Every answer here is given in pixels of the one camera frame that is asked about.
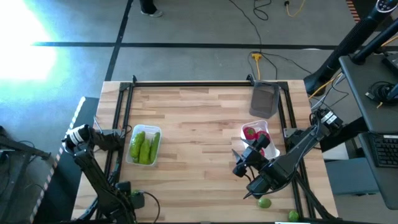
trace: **keyboard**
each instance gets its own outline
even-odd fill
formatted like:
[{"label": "keyboard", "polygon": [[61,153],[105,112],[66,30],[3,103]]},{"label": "keyboard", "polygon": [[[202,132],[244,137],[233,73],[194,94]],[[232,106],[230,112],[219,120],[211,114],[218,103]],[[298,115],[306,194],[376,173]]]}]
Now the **keyboard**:
[{"label": "keyboard", "polygon": [[398,168],[398,136],[370,135],[377,167]]}]

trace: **yellow cable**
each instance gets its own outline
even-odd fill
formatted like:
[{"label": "yellow cable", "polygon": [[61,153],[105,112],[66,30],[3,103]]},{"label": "yellow cable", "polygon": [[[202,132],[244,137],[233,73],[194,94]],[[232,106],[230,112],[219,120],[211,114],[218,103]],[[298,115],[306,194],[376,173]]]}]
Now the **yellow cable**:
[{"label": "yellow cable", "polygon": [[389,39],[389,40],[387,40],[387,41],[385,41],[385,43],[382,44],[381,47],[384,47],[384,46],[386,46],[387,44],[390,44],[391,42],[393,42],[393,41],[396,40],[396,39],[398,39],[398,35],[395,36],[395,37],[393,37],[393,38],[391,38],[391,39]]},{"label": "yellow cable", "polygon": [[259,80],[261,80],[261,79],[260,79],[259,61],[258,61],[258,60],[256,60],[256,65],[257,65],[257,73],[259,74]]},{"label": "yellow cable", "polygon": [[286,12],[287,12],[287,15],[290,16],[290,17],[295,17],[295,16],[296,16],[299,12],[301,12],[301,10],[303,9],[304,3],[305,3],[305,0],[302,1],[301,6],[300,6],[300,9],[298,9],[298,11],[297,11],[295,14],[293,14],[293,15],[290,15],[290,12],[289,12],[289,5],[287,4],[287,5],[286,5]]},{"label": "yellow cable", "polygon": [[327,83],[323,84],[321,87],[319,87],[315,92],[312,93],[312,95],[308,98],[311,99],[313,98],[319,91],[321,91],[321,89],[323,89],[324,87],[326,87],[329,83],[333,82],[336,78],[340,77],[342,75],[342,73],[338,74],[335,78],[332,78],[331,80],[329,80]]}]

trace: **wooden table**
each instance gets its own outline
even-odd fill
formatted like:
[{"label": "wooden table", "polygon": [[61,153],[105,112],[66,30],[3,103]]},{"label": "wooden table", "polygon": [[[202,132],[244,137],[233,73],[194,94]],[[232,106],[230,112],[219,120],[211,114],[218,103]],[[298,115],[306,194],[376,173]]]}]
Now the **wooden table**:
[{"label": "wooden table", "polygon": [[[120,82],[104,82],[97,120],[102,129],[111,129]],[[310,107],[302,80],[289,80],[290,95],[299,128],[310,124]],[[159,126],[162,140],[155,167],[126,162],[131,134],[127,135],[120,181],[131,181],[132,189],[154,194],[160,201],[158,222],[272,222],[287,221],[295,209],[291,185],[267,197],[268,209],[260,209],[254,198],[243,200],[246,178],[233,173],[235,158],[231,149],[243,152],[239,140],[243,124],[261,118],[251,116],[252,87],[135,87],[129,124]],[[126,94],[122,103],[125,106]],[[284,97],[282,101],[287,113]],[[123,121],[124,109],[120,114]],[[267,120],[276,147],[285,153],[278,113]],[[104,167],[106,153],[96,152]],[[337,216],[322,153],[312,150],[305,156],[310,187],[319,201]],[[307,206],[300,192],[303,209]],[[76,198],[73,218],[80,216],[96,197],[84,174]],[[136,211],[139,222],[152,222],[157,214],[153,199]]]}]

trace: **concrete floor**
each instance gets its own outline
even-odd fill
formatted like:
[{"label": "concrete floor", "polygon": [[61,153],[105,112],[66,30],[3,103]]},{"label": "concrete floor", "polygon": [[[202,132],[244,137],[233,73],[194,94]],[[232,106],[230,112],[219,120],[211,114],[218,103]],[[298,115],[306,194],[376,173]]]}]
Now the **concrete floor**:
[{"label": "concrete floor", "polygon": [[[355,25],[345,0],[320,2],[307,0],[296,18],[285,14],[282,2],[264,10],[268,21],[252,13],[252,2],[235,0],[258,26],[263,44],[336,45]],[[299,1],[291,1],[296,10]],[[155,1],[164,17],[150,18],[139,13],[134,1],[123,42],[230,43],[258,44],[250,23],[227,0]],[[30,140],[47,152],[56,152],[82,96],[99,97],[112,47],[32,47],[33,42],[115,42],[127,0],[15,0],[0,9],[4,48],[0,74],[0,125],[15,140]],[[122,47],[112,80],[243,80],[251,73],[247,56],[251,49],[165,49]],[[264,50],[295,60],[315,71],[331,53],[327,50]],[[270,57],[278,67],[279,79],[302,79],[306,73],[278,57]],[[262,78],[273,80],[274,68],[260,62]],[[351,94],[346,81],[338,88]],[[332,104],[340,93],[331,93],[325,103]],[[360,113],[352,95],[333,107],[349,123]],[[43,183],[49,165],[34,161],[28,176]],[[37,195],[39,188],[30,188]],[[354,212],[363,197],[336,197],[341,217],[362,220],[378,217],[392,223],[397,212],[384,216],[377,210]],[[27,211],[33,206],[26,205]],[[27,212],[21,212],[22,220]]]}]

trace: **black desk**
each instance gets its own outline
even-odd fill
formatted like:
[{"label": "black desk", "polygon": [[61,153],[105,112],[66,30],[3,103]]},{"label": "black desk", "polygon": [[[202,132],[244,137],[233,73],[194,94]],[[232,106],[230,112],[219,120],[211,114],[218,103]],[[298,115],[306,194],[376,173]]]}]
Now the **black desk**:
[{"label": "black desk", "polygon": [[398,106],[381,106],[377,109],[378,104],[365,96],[369,87],[375,82],[398,83],[398,76],[392,74],[382,64],[382,59],[382,55],[371,55],[366,59],[366,63],[356,65],[348,56],[340,57],[341,69],[346,75],[363,117],[344,127],[337,138],[328,139],[326,150],[362,133],[359,134],[359,140],[380,193],[387,208],[396,210],[398,209],[398,169],[378,168],[374,165],[367,134],[368,131],[380,134],[398,133]]}]

